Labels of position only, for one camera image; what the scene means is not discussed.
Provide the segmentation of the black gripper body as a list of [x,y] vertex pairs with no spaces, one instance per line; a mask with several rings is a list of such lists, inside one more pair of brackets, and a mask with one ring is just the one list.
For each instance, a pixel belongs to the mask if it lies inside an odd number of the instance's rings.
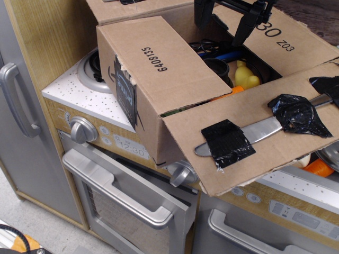
[[253,4],[250,4],[245,1],[213,1],[219,5],[227,7],[233,11],[236,11],[241,14],[253,14],[257,16],[259,20],[268,20],[271,16],[271,10],[277,1],[255,1]]

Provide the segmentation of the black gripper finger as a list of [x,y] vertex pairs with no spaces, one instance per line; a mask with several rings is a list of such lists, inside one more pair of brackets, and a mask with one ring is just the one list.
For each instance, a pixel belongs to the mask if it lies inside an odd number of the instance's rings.
[[194,1],[194,22],[199,29],[204,29],[210,22],[214,5],[212,0]]
[[261,24],[264,17],[264,11],[254,11],[245,12],[243,17],[240,20],[239,26],[237,28],[236,34],[233,38],[231,45],[233,47],[242,46],[245,40],[252,33],[254,28]]

